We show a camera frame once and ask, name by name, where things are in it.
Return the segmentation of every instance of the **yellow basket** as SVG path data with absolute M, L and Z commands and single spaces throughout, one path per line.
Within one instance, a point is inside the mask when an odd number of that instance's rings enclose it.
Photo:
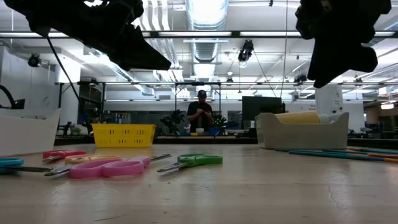
M 150 147 L 154 124 L 93 124 L 97 147 Z

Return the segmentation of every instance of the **man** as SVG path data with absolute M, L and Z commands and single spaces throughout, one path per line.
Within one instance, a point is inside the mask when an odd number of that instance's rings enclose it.
M 192 102 L 188 107 L 188 119 L 191 121 L 191 133 L 195 133 L 197 128 L 203 128 L 209 131 L 209 127 L 213 125 L 213 110 L 206 103 L 207 94 L 205 90 L 198 93 L 198 101 Z

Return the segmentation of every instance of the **green scissors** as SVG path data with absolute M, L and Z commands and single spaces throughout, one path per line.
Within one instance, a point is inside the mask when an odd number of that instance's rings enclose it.
M 166 172 L 182 167 L 194 167 L 205 164 L 222 164 L 223 158 L 221 156 L 212 156 L 206 154 L 186 154 L 181 155 L 177 159 L 178 162 L 158 170 L 158 172 Z

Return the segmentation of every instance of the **black fabric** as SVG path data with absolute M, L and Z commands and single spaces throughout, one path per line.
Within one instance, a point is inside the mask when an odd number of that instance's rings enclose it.
M 192 116 L 192 115 L 196 114 L 198 109 L 202 109 L 205 112 L 210 112 L 211 115 L 213 115 L 213 109 L 211 108 L 211 106 L 209 104 L 199 103 L 198 101 L 192 102 L 189 104 L 187 115 Z M 200 119 L 201 120 L 201 128 L 204 128 L 205 131 L 209 131 L 210 125 L 209 125 L 208 117 L 206 116 L 205 113 L 202 113 L 200 115 L 200 117 L 201 117 L 201 119 Z M 195 133 L 196 129 L 199 127 L 198 120 L 199 120 L 199 117 L 196 120 L 191 121 L 191 133 Z

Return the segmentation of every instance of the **blue rod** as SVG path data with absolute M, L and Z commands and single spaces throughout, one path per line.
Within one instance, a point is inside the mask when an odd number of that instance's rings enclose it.
M 368 155 L 368 152 L 357 152 L 357 151 L 341 151 L 341 150 L 322 150 L 322 152 L 342 153 L 342 154 L 360 154 Z
M 289 154 L 293 155 L 304 155 L 304 156 L 320 156 L 320 157 L 332 157 L 340 159 L 357 159 L 364 161 L 385 161 L 385 158 L 368 157 L 368 156 L 351 156 L 343 153 L 328 153 L 328 152 L 305 152 L 305 151 L 289 151 Z
M 398 155 L 398 151 L 382 150 L 382 149 L 361 149 L 361 152 L 373 152 L 373 153 L 396 154 L 396 155 Z

